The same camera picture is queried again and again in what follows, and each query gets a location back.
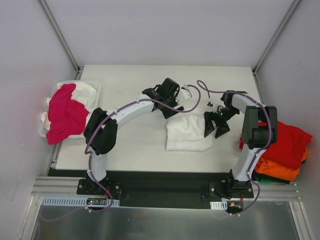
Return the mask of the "white daisy print t-shirt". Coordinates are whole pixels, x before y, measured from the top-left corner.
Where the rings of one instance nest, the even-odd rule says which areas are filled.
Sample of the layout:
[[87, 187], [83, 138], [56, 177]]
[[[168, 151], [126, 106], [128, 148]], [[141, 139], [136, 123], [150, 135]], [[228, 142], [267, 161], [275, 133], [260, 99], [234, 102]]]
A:
[[202, 114], [180, 115], [166, 124], [166, 151], [205, 152], [212, 148], [213, 137], [205, 137], [205, 117]]

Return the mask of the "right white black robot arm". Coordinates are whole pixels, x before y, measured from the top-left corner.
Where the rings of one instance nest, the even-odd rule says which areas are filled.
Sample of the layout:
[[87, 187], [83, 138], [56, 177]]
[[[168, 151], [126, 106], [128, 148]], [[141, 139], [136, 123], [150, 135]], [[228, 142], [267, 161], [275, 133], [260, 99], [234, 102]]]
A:
[[274, 106], [266, 106], [254, 100], [245, 91], [226, 91], [221, 97], [224, 107], [206, 111], [204, 137], [214, 133], [217, 139], [230, 131], [228, 121], [244, 115], [241, 139], [243, 148], [236, 164], [227, 173], [218, 173], [209, 182], [212, 198], [249, 198], [253, 194], [253, 170], [263, 153], [278, 139], [278, 112]]

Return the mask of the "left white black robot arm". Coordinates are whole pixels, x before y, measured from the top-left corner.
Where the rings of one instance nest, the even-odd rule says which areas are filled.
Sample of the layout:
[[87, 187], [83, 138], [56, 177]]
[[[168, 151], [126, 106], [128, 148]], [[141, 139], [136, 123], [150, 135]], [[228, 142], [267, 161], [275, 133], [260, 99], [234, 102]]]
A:
[[173, 108], [179, 105], [180, 89], [177, 82], [166, 78], [162, 84], [144, 89], [131, 103], [109, 111], [98, 107], [92, 112], [83, 135], [85, 153], [89, 154], [88, 188], [94, 194], [99, 195], [106, 189], [106, 158], [116, 145], [118, 130], [135, 118], [156, 110], [160, 110], [165, 119], [177, 114]]

